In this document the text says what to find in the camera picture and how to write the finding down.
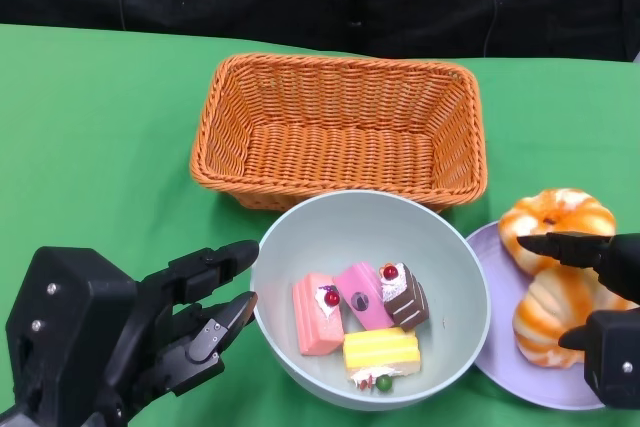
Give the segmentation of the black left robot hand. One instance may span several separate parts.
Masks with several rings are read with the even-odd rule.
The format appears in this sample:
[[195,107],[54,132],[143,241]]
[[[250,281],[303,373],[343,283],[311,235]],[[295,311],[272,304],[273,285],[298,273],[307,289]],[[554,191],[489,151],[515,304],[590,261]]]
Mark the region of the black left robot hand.
[[253,240],[204,248],[136,281],[90,248],[38,249],[6,323],[14,404],[2,424],[125,426],[221,374],[258,297],[201,302],[258,254]]

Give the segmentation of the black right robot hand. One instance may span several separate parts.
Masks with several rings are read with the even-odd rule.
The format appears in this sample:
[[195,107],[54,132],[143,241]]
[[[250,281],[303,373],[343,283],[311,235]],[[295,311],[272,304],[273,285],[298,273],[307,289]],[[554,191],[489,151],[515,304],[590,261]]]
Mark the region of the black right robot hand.
[[639,407],[639,236],[547,232],[520,246],[552,258],[515,309],[518,348],[538,366],[584,365],[601,403]]

